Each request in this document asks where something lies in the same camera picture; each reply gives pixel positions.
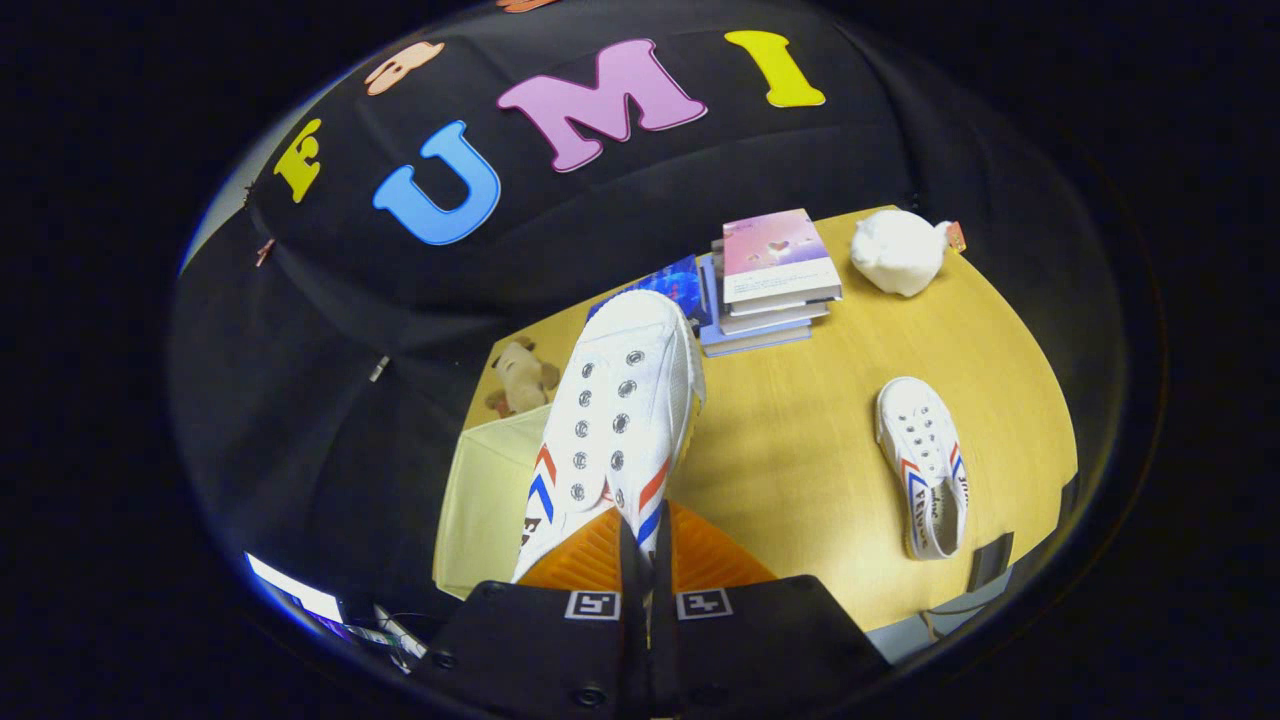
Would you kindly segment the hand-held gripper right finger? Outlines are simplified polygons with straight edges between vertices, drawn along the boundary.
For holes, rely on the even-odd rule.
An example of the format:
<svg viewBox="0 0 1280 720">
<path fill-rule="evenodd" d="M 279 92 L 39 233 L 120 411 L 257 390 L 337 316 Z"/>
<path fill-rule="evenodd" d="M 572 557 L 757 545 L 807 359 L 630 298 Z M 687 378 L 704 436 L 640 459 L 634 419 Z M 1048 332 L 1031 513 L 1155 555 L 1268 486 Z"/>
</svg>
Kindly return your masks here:
<svg viewBox="0 0 1280 720">
<path fill-rule="evenodd" d="M 813 575 L 689 582 L 695 559 L 730 566 L 712 524 L 666 502 L 650 615 L 653 717 L 818 719 L 860 700 L 890 662 Z"/>
</svg>

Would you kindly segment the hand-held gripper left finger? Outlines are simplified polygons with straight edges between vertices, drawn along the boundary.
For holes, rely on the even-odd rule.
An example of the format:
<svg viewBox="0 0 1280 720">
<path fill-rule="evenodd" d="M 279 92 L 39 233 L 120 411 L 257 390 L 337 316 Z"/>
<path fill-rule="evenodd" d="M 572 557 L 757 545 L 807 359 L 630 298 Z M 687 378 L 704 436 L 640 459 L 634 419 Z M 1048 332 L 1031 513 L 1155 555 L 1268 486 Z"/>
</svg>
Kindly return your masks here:
<svg viewBox="0 0 1280 720">
<path fill-rule="evenodd" d="M 467 719 L 645 719 L 640 555 L 609 509 L 581 528 L 616 587 L 484 582 L 435 635 L 415 682 Z"/>
</svg>

